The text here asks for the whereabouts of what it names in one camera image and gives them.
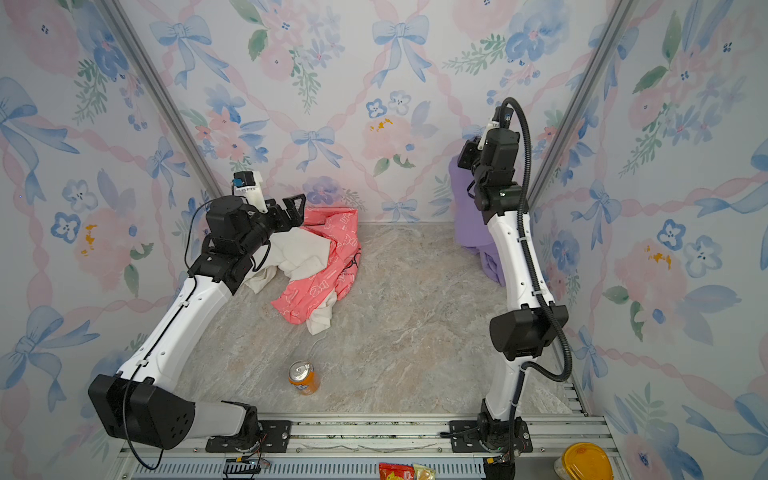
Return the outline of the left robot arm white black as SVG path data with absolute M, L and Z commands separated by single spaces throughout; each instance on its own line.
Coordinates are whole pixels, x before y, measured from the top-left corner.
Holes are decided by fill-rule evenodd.
M 258 410 L 238 402 L 195 403 L 175 394 L 180 374 L 216 313 L 271 248 L 275 233 L 304 223 L 306 197 L 269 199 L 260 211 L 242 196 L 214 199 L 206 213 L 210 232 L 188 268 L 178 297 L 142 346 L 113 375 L 99 374 L 88 397 L 106 434 L 171 450 L 193 438 L 215 438 L 239 451 L 262 441 Z

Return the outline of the purple cloth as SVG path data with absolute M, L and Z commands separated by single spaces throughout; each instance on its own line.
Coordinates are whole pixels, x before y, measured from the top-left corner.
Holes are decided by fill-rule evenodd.
M 486 276 L 504 287 L 506 281 L 497 247 L 483 222 L 481 212 L 467 192 L 473 176 L 469 170 L 458 166 L 457 156 L 451 159 L 448 172 L 455 204 L 455 241 L 470 253 L 478 255 Z

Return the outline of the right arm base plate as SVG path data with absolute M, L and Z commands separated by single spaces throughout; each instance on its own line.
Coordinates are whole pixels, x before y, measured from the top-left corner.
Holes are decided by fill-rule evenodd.
M 440 437 L 448 439 L 453 453 L 488 453 L 500 455 L 512 450 L 518 456 L 533 451 L 528 424 L 520 417 L 513 422 L 487 420 L 452 420 L 448 431 Z

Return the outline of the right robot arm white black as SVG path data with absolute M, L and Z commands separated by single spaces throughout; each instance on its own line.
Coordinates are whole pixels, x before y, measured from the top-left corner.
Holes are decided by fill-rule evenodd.
M 553 372 L 538 362 L 544 349 L 562 337 L 568 311 L 556 304 L 532 247 L 526 195 L 513 179 L 520 143 L 520 133 L 492 121 L 481 136 L 465 144 L 458 161 L 459 167 L 473 175 L 468 193 L 500 257 L 507 310 L 489 323 L 491 343 L 500 361 L 477 425 L 454 436 L 468 444 L 478 443 L 496 455 L 498 462 L 511 462 L 532 448 L 527 426 L 517 414 L 528 374 L 536 372 L 562 382 L 569 378 L 571 368 L 565 364 L 561 371 Z

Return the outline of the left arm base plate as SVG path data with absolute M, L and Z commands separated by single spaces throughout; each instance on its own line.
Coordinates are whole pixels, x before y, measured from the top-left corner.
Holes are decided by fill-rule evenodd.
M 246 420 L 234 436 L 210 437 L 207 453 L 285 453 L 291 438 L 290 420 Z

